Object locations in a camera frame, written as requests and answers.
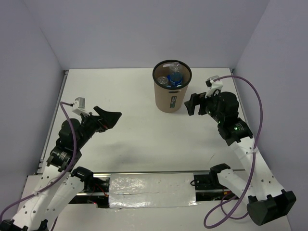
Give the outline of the clear bottle blue label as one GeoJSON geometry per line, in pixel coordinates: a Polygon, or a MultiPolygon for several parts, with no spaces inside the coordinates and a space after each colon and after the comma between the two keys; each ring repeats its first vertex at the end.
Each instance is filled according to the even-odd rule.
{"type": "Polygon", "coordinates": [[[168,79],[176,82],[183,80],[183,74],[181,73],[182,65],[179,62],[173,62],[169,66],[168,79]]]}

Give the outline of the light-blue label plastic bottle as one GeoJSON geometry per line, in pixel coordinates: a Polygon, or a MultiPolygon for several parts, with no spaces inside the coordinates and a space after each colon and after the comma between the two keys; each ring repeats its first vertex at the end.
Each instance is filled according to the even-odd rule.
{"type": "Polygon", "coordinates": [[[168,88],[177,88],[177,87],[181,87],[182,85],[182,81],[176,81],[176,82],[173,82],[173,81],[169,81],[167,87],[168,88]]]}

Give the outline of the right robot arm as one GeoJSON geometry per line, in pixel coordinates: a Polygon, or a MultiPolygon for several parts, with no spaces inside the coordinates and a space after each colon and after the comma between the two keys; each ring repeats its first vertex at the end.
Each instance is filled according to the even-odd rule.
{"type": "Polygon", "coordinates": [[[199,106],[199,115],[208,114],[217,122],[220,136],[249,175],[245,181],[227,164],[219,164],[210,169],[210,185],[231,190],[258,226],[286,216],[296,202],[296,196],[276,180],[260,151],[254,147],[256,140],[249,126],[239,117],[236,95],[219,90],[210,97],[206,93],[194,93],[185,106],[189,115],[192,116],[195,107],[199,106]]]}

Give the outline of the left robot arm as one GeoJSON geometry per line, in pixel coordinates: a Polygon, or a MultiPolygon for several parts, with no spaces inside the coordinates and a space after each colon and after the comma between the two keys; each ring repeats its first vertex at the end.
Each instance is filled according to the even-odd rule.
{"type": "Polygon", "coordinates": [[[80,192],[94,187],[93,172],[76,167],[81,158],[81,148],[96,133],[112,129],[121,112],[108,112],[94,107],[96,115],[70,104],[81,120],[70,118],[62,123],[59,138],[46,162],[45,170],[32,194],[7,206],[1,215],[11,207],[23,203],[11,219],[1,219],[2,231],[52,231],[63,209],[80,192]]]}

